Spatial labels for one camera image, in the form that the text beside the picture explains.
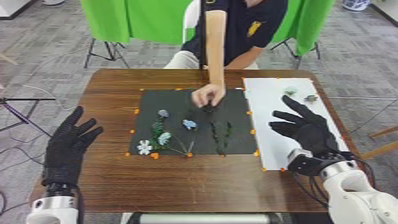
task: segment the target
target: human arm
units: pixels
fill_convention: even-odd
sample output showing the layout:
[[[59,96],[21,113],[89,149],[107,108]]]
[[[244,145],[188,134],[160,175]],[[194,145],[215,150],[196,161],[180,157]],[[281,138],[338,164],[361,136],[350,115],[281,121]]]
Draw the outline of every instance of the human arm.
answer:
[[[235,58],[226,69],[245,69],[256,62],[261,52],[263,48],[254,46],[252,49]]]
[[[208,3],[210,11],[206,11],[206,61],[210,84],[192,93],[192,101],[197,107],[212,102],[217,106],[226,96],[224,81],[224,39],[226,39],[226,23],[228,23],[228,1]]]

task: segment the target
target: metal stand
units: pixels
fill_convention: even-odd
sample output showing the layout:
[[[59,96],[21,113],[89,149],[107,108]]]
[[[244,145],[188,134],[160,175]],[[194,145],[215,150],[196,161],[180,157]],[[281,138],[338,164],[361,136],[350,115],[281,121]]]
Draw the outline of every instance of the metal stand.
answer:
[[[25,99],[25,98],[16,98],[16,99],[7,99],[7,98],[0,98],[0,105],[4,106],[4,108],[9,110],[9,112],[14,114],[16,118],[20,119],[20,122],[14,123],[13,125],[9,125],[5,128],[0,129],[0,132],[9,130],[11,128],[14,128],[16,126],[20,126],[21,124],[30,124],[34,126],[34,128],[39,130],[39,132],[52,137],[52,135],[48,134],[48,132],[43,130],[43,128],[39,127],[39,125],[30,121],[30,116],[36,110],[36,107],[39,105],[41,101],[50,101],[55,99],[46,99],[46,98],[37,98],[37,99]],[[34,101],[34,106],[29,110],[29,114],[27,116],[20,113],[20,111],[16,110],[16,108],[9,105],[7,101]]]
[[[293,49],[292,49],[292,47],[290,47],[290,45],[288,45],[288,41],[290,41],[290,39],[292,38],[288,38],[274,47],[272,47],[272,51],[274,51],[274,49],[281,46],[281,45],[284,45],[286,46],[286,48],[288,48],[288,50],[290,50],[290,54],[292,54],[292,57],[295,58],[295,61],[297,61],[297,64],[295,64],[295,69],[299,69],[300,68],[300,64],[302,64],[302,56],[299,56],[297,54],[295,54],[295,51],[293,51]],[[322,60],[322,58],[320,58],[320,45],[318,45],[318,42],[315,42],[315,48],[313,48],[313,50],[311,51],[316,51],[316,56],[318,56],[318,60]]]
[[[87,68],[87,66],[89,66],[91,56],[96,56],[96,57],[103,58],[109,61],[117,61],[121,59],[125,65],[126,65],[126,68],[130,68],[126,60],[125,60],[123,55],[121,55],[121,52],[117,50],[117,46],[126,48],[123,46],[123,44],[121,43],[110,43],[109,41],[105,41],[103,44],[105,44],[105,48],[107,48],[107,51],[109,51],[109,57],[105,57],[105,56],[101,56],[101,55],[93,53],[94,44],[96,44],[96,38],[93,38],[93,41],[91,41],[91,49],[89,49],[89,54],[87,54],[87,58],[85,58],[84,68]]]

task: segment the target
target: chair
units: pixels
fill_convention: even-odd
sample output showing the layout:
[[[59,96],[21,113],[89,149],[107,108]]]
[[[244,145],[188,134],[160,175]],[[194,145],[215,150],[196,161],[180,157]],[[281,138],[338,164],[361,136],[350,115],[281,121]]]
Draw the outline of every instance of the chair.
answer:
[[[183,43],[187,42],[187,29],[196,28],[199,22],[199,13],[201,13],[201,0],[192,0],[190,5],[185,9],[185,17],[183,17]]]
[[[389,133],[393,133],[395,131],[398,131],[398,126],[386,129],[384,131],[377,132],[375,134],[371,134],[370,137],[377,138],[377,137],[387,135]],[[375,149],[368,153],[364,153],[361,157],[364,160],[373,159],[379,155],[386,154],[393,150],[398,150],[398,141],[395,141],[393,143],[384,145],[379,149]]]

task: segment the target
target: tripod stand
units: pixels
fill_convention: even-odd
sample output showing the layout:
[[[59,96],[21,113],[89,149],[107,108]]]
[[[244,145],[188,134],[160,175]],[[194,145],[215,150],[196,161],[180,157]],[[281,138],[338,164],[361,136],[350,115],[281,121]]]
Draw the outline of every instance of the tripod stand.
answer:
[[[43,130],[43,128],[39,127],[39,125],[30,121],[30,116],[36,110],[36,107],[39,105],[41,101],[50,101],[55,99],[50,98],[37,98],[37,99],[27,99],[27,98],[14,98],[14,99],[7,99],[7,98],[0,98],[0,105],[4,106],[4,108],[9,110],[9,112],[14,114],[16,118],[20,119],[20,122],[14,123],[13,125],[9,125],[5,128],[0,129],[0,132],[9,130],[11,128],[14,128],[16,126],[20,126],[21,124],[30,124],[34,126],[34,128],[39,130],[39,132],[52,137],[52,135],[48,134],[48,132]],[[20,113],[20,111],[16,110],[16,108],[9,105],[9,101],[34,101],[34,106],[29,110],[29,114],[27,116]]]

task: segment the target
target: floor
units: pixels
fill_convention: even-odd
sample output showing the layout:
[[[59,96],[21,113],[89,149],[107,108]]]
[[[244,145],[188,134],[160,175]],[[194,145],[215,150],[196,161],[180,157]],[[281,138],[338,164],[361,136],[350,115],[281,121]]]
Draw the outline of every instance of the floor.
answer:
[[[5,92],[0,90],[0,95],[9,98],[48,97],[50,92],[57,96],[59,101],[43,103],[32,115],[32,120],[50,132],[69,114],[68,109],[78,104],[93,72],[100,68],[123,67],[121,61],[94,59],[89,69],[84,69],[89,41],[91,32],[78,0],[69,0],[55,8],[36,2],[13,21],[0,21],[0,52],[20,63],[16,66],[0,60],[0,84],[7,88]],[[123,50],[132,68],[162,68],[178,49],[178,46],[132,40]],[[348,130],[357,129],[393,103],[371,122],[352,132],[357,148],[366,152],[398,139],[398,134],[377,140],[368,138],[371,132],[398,125],[398,29],[373,9],[352,13],[336,5],[320,37],[320,50],[322,61],[315,53],[309,53],[300,69],[316,74]],[[293,59],[283,47],[265,52],[258,64],[261,69],[293,68]],[[30,103],[13,102],[11,105],[27,113]],[[0,127],[14,122],[14,117],[2,109]],[[39,136],[37,131],[23,125],[11,132],[0,133],[0,150],[20,147],[43,161],[46,141],[46,136]],[[2,151],[0,189],[11,207],[29,200],[41,165],[27,161],[16,148]],[[396,161],[398,151],[368,161],[379,189],[395,196]],[[0,223],[23,223],[27,214],[29,206],[23,205],[0,217]],[[87,215],[87,223],[117,223],[117,218],[117,214]]]

